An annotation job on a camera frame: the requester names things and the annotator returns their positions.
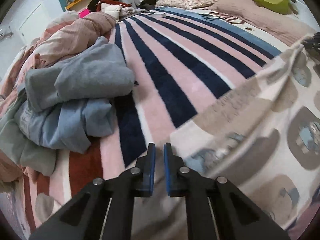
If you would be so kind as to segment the pink shopping bag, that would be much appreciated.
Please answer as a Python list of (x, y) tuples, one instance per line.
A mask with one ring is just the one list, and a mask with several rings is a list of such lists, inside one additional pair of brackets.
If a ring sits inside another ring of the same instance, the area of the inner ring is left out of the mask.
[(79, 17), (80, 18), (83, 18), (83, 17), (85, 17), (86, 15), (88, 15), (90, 13), (90, 10), (88, 9), (88, 8), (85, 8), (85, 9), (83, 9), (83, 10), (81, 10), (80, 12), (79, 12)]

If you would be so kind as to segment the small white remote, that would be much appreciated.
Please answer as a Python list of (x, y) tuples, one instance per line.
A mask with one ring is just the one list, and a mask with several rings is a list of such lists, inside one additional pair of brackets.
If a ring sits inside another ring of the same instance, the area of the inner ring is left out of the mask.
[(166, 17), (167, 15), (164, 12), (149, 11), (148, 16), (153, 18), (163, 18), (163, 17)]

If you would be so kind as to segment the clothes pile on chair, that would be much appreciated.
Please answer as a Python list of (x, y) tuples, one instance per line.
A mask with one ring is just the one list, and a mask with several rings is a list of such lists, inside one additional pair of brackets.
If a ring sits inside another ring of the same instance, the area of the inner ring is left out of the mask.
[(120, 0), (92, 0), (87, 9), (89, 12), (100, 11), (111, 15), (117, 22), (147, 12), (145, 9), (134, 8), (131, 4), (121, 2)]

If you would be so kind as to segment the yellow white shelf cabinet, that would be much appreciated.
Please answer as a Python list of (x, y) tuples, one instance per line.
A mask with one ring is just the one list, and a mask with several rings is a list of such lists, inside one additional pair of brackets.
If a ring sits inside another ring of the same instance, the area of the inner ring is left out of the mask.
[(92, 0), (74, 0), (65, 7), (65, 10), (80, 12), (84, 10), (91, 1)]

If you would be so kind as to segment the pink ribbed pillow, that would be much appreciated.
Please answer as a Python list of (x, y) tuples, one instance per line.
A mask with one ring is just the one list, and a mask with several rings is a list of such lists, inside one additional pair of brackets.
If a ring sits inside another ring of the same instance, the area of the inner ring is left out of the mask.
[(316, 33), (316, 30), (309, 25), (259, 7), (252, 0), (218, 0), (208, 9), (234, 15), (269, 33), (288, 46), (293, 45), (305, 35)]

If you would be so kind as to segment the grey blue folded clothes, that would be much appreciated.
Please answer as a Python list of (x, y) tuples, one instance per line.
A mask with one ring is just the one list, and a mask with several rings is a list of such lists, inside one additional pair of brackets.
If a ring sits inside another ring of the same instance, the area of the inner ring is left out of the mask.
[(103, 36), (74, 57), (28, 71), (1, 118), (1, 151), (50, 176), (58, 150), (85, 153), (92, 137), (113, 133), (111, 100), (130, 94), (134, 83), (121, 49)]

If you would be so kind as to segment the bear print pajama pants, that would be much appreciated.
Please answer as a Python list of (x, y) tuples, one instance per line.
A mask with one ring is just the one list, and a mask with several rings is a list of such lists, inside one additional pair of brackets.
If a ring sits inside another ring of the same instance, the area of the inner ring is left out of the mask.
[(185, 199), (168, 196), (163, 147), (201, 176), (227, 178), (289, 239), (319, 239), (319, 61), (304, 39), (155, 144), (149, 198), (130, 239), (189, 239)]

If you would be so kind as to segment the floral pink pillow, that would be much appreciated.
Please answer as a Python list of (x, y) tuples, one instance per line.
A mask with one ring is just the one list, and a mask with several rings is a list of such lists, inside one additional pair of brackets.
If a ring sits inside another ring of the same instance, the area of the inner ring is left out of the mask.
[(210, 7), (219, 0), (158, 0), (155, 7), (175, 7), (182, 9), (196, 9)]

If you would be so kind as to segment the pink striped crumpled duvet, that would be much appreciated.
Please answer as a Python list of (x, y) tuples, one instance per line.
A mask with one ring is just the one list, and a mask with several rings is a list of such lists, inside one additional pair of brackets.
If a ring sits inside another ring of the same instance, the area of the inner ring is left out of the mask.
[(116, 20), (103, 12), (92, 12), (80, 18), (76, 12), (64, 12), (53, 20), (42, 36), (24, 46), (12, 62), (1, 85), (1, 116), (17, 98), (17, 86), (30, 69), (48, 67), (52, 63), (84, 51), (99, 36), (107, 36)]

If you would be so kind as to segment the striped fleece bed blanket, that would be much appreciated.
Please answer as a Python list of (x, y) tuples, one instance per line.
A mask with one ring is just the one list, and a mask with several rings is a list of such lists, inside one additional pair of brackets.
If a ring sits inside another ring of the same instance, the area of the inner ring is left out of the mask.
[(90, 180), (113, 178), (217, 98), (252, 77), (284, 44), (242, 19), (205, 9), (159, 7), (116, 25), (111, 42), (123, 52), (138, 86), (115, 99), (114, 133), (94, 139), (84, 154), (60, 151), (50, 177), (23, 178), (25, 228), (41, 224), (35, 215), (39, 193), (65, 203)]

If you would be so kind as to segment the white room door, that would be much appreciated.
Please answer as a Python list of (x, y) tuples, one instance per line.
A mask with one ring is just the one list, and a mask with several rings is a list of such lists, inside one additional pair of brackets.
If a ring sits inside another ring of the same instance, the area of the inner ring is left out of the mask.
[(38, 5), (27, 18), (22, 22), (18, 31), (25, 44), (33, 39), (40, 37), (46, 26), (50, 23), (51, 18), (46, 12), (43, 5)]

